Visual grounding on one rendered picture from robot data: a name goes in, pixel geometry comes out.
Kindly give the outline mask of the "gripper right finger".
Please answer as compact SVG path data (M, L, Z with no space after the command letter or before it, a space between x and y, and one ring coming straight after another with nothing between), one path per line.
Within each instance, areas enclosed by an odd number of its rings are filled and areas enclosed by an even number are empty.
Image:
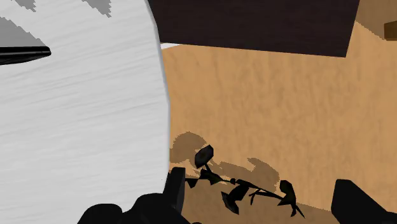
M348 179L337 179L331 213L340 224L397 224L397 213L389 212Z

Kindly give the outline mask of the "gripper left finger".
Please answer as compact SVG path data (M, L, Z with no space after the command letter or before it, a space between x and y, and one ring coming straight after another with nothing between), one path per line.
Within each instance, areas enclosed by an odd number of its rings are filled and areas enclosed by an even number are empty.
M191 224L182 214L185 198L184 167L173 167L167 174L162 193L148 193L137 198L123 212L116 204L89 207L77 224Z

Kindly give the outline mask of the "black spindly figure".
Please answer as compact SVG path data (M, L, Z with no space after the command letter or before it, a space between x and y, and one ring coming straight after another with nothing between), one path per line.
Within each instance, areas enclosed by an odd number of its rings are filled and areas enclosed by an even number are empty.
M255 191L248 195L251 198L251 205L253 204L256 195L272 197L280 200L278 206L291 206L291 217L294 217L297 213L300 213L300 215L305 218L301 209L296 204L296 194L293 185L289 181L285 179L280 180L279 189L282 193L285 194L285 196L281 197L276 193L260 188L259 186L256 186L251 182L243 179L223 179L220 175L212 172L212 170L208 166L208 162L213 158L213 156L214 148L210 144L196 152L194 157L194 164L197 169L200 169L200 176L198 178L185 178L185 181L188 183L188 186L190 188L194 188L198 180L208 180L210 185L214 185L219 182L225 182L235 185L234 189L230 193L221 192L225 207L235 214L239 214L239 207L236 202L241 201L247 194L248 190L252 188L255 189Z

